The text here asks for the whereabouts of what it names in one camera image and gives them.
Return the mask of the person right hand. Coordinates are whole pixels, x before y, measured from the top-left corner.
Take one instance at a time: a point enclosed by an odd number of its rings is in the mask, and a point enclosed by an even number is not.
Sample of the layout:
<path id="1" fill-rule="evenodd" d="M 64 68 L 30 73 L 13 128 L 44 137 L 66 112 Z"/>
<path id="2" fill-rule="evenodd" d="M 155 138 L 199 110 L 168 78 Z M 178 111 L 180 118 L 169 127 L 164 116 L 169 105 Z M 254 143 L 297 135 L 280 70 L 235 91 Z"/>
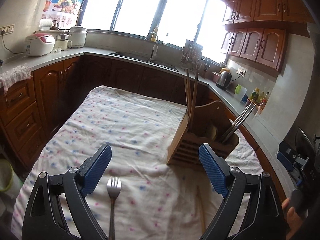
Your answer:
<path id="1" fill-rule="evenodd" d="M 287 224 L 289 225 L 289 228 L 290 228 L 289 232 L 286 235 L 286 239 L 291 239 L 303 224 L 303 220 L 296 213 L 295 208 L 294 207 L 288 208 L 289 203 L 290 203 L 290 198 L 286 198 L 281 205 L 283 212 L 285 213 Z"/>

